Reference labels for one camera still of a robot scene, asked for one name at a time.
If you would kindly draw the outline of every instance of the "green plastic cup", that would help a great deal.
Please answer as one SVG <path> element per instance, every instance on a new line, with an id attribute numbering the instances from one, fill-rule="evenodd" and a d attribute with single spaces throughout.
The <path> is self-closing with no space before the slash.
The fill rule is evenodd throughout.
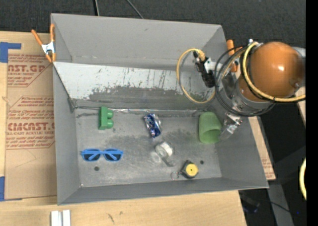
<path id="1" fill-rule="evenodd" d="M 213 112 L 204 112 L 199 118 L 199 140 L 205 144 L 219 141 L 222 124 Z"/>

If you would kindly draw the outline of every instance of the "cardboard box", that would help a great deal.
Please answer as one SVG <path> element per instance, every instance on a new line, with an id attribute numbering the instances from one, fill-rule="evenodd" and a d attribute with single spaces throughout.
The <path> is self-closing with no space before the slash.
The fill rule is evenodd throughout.
<path id="1" fill-rule="evenodd" d="M 31 33 L 0 32 L 0 41 L 21 43 L 8 51 L 4 198 L 56 195 L 52 65 Z"/>

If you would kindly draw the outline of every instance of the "gray bin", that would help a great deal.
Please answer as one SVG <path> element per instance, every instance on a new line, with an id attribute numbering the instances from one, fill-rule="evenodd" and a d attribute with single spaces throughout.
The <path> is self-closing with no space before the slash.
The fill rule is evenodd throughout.
<path id="1" fill-rule="evenodd" d="M 54 113 L 58 204 L 267 188 L 247 119 L 228 140 L 215 145 L 198 139 L 199 116 L 225 109 L 216 99 L 194 104 L 182 93 L 176 63 L 189 48 L 216 61 L 227 50 L 220 25 L 144 19 L 52 14 L 55 24 Z M 207 90 L 188 56 L 181 83 L 198 100 Z M 114 110 L 114 126 L 98 129 L 98 108 Z M 150 137 L 144 116 L 156 113 L 162 134 Z M 174 148 L 168 167 L 154 147 Z M 118 148 L 118 162 L 101 157 L 84 161 L 87 148 Z M 173 181 L 186 160 L 195 163 L 194 179 Z"/>

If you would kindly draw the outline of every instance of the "wooden table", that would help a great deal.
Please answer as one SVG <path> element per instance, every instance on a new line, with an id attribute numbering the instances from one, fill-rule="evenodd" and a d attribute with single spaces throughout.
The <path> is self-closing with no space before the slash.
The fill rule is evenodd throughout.
<path id="1" fill-rule="evenodd" d="M 31 33 L 1 32 L 0 41 L 17 42 L 21 38 L 31 41 Z M 49 41 L 49 35 L 42 34 L 43 41 Z M 0 66 L 0 176 L 4 175 L 4 144 L 6 98 L 6 64 Z M 264 171 L 268 180 L 275 179 L 274 171 L 262 131 L 256 117 L 250 118 L 256 146 L 260 153 Z M 159 197 L 101 203 L 57 206 L 57 198 L 28 198 L 16 201 L 0 202 L 0 225 L 4 226 L 48 226 L 50 212 L 53 210 L 71 210 L 72 226 L 107 225 L 214 225 L 245 226 L 238 191 L 192 194 L 172 197 Z"/>

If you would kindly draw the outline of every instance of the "tape measure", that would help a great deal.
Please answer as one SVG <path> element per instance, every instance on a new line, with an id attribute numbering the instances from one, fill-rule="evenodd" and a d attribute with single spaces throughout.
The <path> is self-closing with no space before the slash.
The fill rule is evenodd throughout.
<path id="1" fill-rule="evenodd" d="M 197 165 L 187 160 L 183 165 L 180 173 L 186 178 L 194 178 L 199 173 L 199 169 Z"/>

